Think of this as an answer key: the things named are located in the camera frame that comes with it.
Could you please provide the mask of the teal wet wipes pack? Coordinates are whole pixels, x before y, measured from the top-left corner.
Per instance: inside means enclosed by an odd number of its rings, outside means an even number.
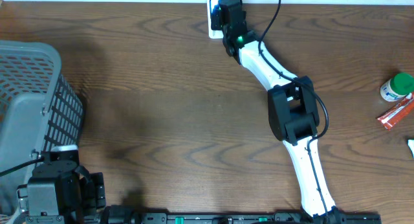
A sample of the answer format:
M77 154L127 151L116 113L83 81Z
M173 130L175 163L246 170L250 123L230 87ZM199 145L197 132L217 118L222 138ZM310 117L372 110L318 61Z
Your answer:
M413 139L408 140L408 147L411 151L412 156L414 157L414 140Z

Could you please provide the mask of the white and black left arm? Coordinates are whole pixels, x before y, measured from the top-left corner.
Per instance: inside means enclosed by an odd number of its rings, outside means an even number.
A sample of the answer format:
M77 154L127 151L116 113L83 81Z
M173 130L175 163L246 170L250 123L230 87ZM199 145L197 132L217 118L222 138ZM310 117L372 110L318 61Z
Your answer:
M74 144L43 152L27 184L17 189L23 223L99 223L105 208L103 173L80 164Z

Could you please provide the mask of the green lid white jar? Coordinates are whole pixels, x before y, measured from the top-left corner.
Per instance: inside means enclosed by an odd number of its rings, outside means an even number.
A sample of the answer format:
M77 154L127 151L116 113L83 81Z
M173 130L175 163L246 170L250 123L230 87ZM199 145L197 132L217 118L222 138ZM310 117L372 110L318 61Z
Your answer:
M381 97L387 102L396 102L413 91L413 77L408 73L398 73L380 88Z

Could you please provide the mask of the red snack bar wrapper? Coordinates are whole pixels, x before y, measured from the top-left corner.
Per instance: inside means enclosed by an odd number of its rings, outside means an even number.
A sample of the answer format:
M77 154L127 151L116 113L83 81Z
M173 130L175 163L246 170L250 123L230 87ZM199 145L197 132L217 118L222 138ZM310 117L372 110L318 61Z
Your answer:
M387 130L393 128L404 117L409 115L413 111L413 92L403 98L397 105L389 109L377 120Z

